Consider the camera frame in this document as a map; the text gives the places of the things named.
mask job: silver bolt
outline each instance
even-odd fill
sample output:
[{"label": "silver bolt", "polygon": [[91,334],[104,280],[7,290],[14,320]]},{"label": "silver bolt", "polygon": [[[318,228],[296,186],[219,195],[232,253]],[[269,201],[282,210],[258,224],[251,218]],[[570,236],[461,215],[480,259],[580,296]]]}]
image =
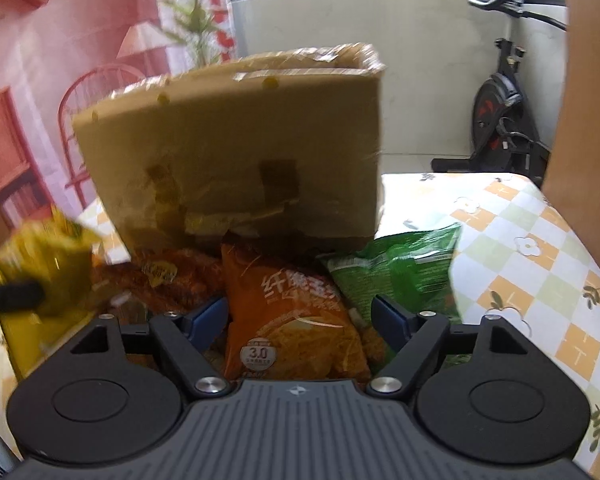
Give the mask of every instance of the silver bolt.
[{"label": "silver bolt", "polygon": [[402,383],[395,377],[376,377],[369,385],[380,394],[394,394],[402,387]]},{"label": "silver bolt", "polygon": [[217,394],[226,388],[226,382],[220,377],[203,377],[196,381],[196,389],[206,394]]}]

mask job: gray ribbed panel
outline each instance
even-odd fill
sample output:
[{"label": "gray ribbed panel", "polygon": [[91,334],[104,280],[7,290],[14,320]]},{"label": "gray ribbed panel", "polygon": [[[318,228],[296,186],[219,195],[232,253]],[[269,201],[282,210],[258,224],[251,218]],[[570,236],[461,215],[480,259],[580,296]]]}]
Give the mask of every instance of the gray ribbed panel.
[{"label": "gray ribbed panel", "polygon": [[[305,388],[294,395],[295,386]],[[350,381],[245,381],[196,403],[170,439],[129,462],[70,470],[29,460],[10,480],[575,480],[568,460],[497,470],[445,454],[401,404]]]}]

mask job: green snack bag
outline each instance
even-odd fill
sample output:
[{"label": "green snack bag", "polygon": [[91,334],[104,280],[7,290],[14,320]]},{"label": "green snack bag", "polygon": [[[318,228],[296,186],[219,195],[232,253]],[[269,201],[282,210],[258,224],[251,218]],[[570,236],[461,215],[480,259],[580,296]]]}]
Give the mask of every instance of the green snack bag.
[{"label": "green snack bag", "polygon": [[385,294],[411,312],[433,310],[459,322],[448,271],[460,227],[385,236],[355,254],[320,259],[366,321],[373,297]]}]

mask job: tablecloth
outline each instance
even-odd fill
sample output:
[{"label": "tablecloth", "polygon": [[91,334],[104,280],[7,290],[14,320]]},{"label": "tablecloth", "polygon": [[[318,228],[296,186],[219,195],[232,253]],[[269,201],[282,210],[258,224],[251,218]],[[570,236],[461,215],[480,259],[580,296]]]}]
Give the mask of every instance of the tablecloth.
[{"label": "tablecloth", "polygon": [[[513,174],[386,174],[377,236],[462,223],[450,268],[465,323],[499,311],[584,391],[592,421],[575,461],[600,479],[600,268],[528,179]],[[113,262],[128,253],[96,200],[79,220]],[[0,330],[0,436],[15,386]]]}]

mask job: red cabinet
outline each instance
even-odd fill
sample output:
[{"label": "red cabinet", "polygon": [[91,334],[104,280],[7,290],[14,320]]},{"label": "red cabinet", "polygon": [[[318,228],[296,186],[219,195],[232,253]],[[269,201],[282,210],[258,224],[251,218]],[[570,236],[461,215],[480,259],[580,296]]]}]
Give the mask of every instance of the red cabinet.
[{"label": "red cabinet", "polygon": [[22,134],[9,88],[0,90],[0,212],[11,227],[51,215],[51,196]]}]

